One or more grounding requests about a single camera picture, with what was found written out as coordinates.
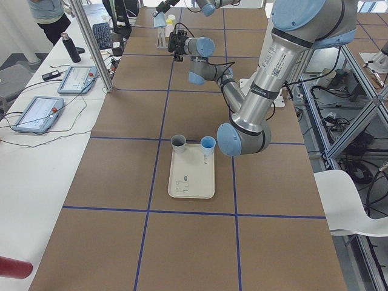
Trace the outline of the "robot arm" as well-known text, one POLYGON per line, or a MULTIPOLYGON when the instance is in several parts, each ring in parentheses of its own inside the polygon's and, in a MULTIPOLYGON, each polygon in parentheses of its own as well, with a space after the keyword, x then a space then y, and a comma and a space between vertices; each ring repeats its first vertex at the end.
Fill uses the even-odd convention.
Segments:
POLYGON ((356 32, 356 1, 276 1, 272 10, 272 43, 243 93, 224 65, 209 63, 215 49, 209 38, 189 38, 175 30, 168 50, 180 61, 190 56, 189 81, 216 82, 232 115, 219 126, 217 142, 223 154, 240 156, 263 151, 271 140, 266 114, 289 78, 301 52, 350 43, 356 32))
MULTIPOLYGON (((155 18, 160 13, 166 14, 171 7, 174 7, 179 0, 166 0, 162 1, 153 12, 152 16, 155 18)), ((202 13, 205 16, 212 15, 216 9, 226 5, 239 5, 240 1, 238 0, 196 0, 195 1, 198 7, 201 9, 202 13)))

